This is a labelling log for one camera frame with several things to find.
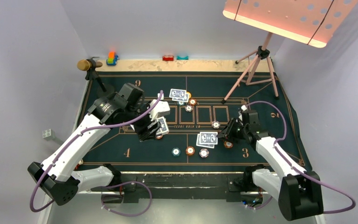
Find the blue white card deck box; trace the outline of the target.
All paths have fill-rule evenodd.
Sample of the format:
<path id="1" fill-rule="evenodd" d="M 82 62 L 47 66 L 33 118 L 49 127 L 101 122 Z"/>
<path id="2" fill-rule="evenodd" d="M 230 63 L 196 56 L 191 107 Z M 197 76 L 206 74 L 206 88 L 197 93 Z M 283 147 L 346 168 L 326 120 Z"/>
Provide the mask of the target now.
<path id="1" fill-rule="evenodd" d="M 146 117 L 130 126 L 137 134 L 140 142 L 153 140 L 158 134 L 162 134 L 163 131 L 167 130 L 165 117 L 159 117 L 155 120 Z"/>

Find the pink blue chips pile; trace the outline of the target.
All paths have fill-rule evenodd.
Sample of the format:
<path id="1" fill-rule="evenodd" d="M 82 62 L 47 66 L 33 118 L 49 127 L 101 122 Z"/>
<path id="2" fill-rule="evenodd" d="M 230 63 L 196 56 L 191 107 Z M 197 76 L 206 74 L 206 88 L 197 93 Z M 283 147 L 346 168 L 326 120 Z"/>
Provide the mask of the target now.
<path id="1" fill-rule="evenodd" d="M 218 121 L 213 121 L 212 122 L 212 127 L 214 128 L 214 129 L 218 129 L 218 128 L 220 128 L 220 122 L 218 122 Z"/>
<path id="2" fill-rule="evenodd" d="M 187 106 L 185 107 L 185 111 L 186 111 L 186 112 L 192 112 L 192 111 L 193 111 L 193 106 L 192 106 L 192 105 L 187 105 Z"/>

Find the green blue chip stack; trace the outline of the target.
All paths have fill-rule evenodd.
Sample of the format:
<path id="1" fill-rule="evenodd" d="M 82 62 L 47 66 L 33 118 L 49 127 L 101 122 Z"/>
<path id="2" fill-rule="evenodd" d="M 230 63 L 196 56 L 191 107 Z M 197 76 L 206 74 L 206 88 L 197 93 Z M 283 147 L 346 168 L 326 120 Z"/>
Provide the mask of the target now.
<path id="1" fill-rule="evenodd" d="M 181 155 L 181 150 L 177 147 L 173 148 L 172 149 L 172 155 L 175 156 L 175 157 L 178 157 Z"/>

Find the pink blue chip stack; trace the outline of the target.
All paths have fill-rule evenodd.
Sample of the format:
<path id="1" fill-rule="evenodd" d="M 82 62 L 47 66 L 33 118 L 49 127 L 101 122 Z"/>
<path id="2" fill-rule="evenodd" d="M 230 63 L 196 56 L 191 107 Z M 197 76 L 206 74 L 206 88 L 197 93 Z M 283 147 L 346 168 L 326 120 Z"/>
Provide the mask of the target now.
<path id="1" fill-rule="evenodd" d="M 201 158 L 207 158 L 209 156 L 209 151 L 206 148 L 202 148 L 199 155 Z"/>

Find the orange red chip stack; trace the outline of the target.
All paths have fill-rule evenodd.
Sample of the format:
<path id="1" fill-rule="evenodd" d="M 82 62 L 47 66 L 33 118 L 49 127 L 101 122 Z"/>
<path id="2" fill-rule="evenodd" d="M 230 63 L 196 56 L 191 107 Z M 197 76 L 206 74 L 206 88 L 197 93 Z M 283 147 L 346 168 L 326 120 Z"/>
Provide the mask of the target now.
<path id="1" fill-rule="evenodd" d="M 188 147 L 186 148 L 186 155 L 192 156 L 192 155 L 194 155 L 194 153 L 195 153 L 194 147 L 188 146 Z"/>

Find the blue back playing card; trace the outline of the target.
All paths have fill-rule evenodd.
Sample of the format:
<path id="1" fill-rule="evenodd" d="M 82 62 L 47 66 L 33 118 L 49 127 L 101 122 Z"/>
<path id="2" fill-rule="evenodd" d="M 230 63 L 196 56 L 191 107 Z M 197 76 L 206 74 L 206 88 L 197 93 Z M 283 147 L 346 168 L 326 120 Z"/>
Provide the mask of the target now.
<path id="1" fill-rule="evenodd" d="M 183 98 L 172 98 L 173 101 L 176 102 L 185 102 L 187 103 L 189 101 L 188 95 L 185 94 L 185 96 Z"/>

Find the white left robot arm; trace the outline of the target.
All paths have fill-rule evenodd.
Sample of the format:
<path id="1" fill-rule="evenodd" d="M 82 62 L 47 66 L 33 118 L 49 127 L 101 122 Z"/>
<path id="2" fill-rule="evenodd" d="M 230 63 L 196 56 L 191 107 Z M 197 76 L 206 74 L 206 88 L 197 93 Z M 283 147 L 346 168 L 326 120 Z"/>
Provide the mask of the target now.
<path id="1" fill-rule="evenodd" d="M 28 172 L 52 203 L 65 205 L 78 193 L 95 187 L 109 191 L 119 188 L 121 173 L 110 164 L 77 171 L 75 168 L 91 148 L 110 130 L 132 126 L 139 141 L 153 140 L 160 128 L 158 117 L 170 112 L 160 91 L 146 101 L 144 91 L 125 83 L 119 92 L 111 92 L 94 101 L 78 128 L 43 162 L 33 162 Z"/>

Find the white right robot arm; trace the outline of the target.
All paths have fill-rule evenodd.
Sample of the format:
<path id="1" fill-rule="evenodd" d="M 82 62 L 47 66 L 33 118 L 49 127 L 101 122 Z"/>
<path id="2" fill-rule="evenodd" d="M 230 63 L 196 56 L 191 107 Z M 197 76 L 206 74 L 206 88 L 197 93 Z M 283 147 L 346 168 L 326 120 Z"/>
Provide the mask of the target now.
<path id="1" fill-rule="evenodd" d="M 263 129 L 258 112 L 245 110 L 217 135 L 229 143 L 245 140 L 272 167 L 274 174 L 264 165 L 247 167 L 243 177 L 234 182 L 241 191 L 261 188 L 278 202 L 281 214 L 288 221 L 321 215 L 324 211 L 321 186 L 307 179 L 319 180 L 314 171 L 306 171 L 279 146 L 277 139 Z"/>

